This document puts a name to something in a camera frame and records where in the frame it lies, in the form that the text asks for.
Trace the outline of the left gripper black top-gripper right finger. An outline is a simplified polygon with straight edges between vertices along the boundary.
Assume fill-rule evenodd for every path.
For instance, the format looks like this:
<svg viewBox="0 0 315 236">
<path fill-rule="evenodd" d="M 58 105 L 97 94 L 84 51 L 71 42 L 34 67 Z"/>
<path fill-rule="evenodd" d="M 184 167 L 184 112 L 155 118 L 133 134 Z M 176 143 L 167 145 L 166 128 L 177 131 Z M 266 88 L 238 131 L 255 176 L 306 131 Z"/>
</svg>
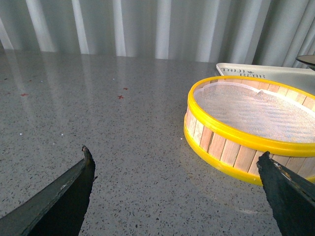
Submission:
<svg viewBox="0 0 315 236">
<path fill-rule="evenodd" d="M 256 163 L 267 201 L 283 236 L 315 234 L 315 185 L 263 153 Z"/>
</svg>

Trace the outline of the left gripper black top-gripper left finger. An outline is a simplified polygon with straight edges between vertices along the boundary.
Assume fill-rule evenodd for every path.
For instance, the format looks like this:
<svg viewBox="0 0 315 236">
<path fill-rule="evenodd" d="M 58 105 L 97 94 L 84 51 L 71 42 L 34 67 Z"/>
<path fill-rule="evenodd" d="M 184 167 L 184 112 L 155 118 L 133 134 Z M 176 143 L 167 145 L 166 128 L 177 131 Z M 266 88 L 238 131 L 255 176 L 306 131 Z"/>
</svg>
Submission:
<svg viewBox="0 0 315 236">
<path fill-rule="evenodd" d="M 90 202 L 95 162 L 86 146 L 84 158 L 1 218 L 2 236 L 77 236 Z"/>
</svg>

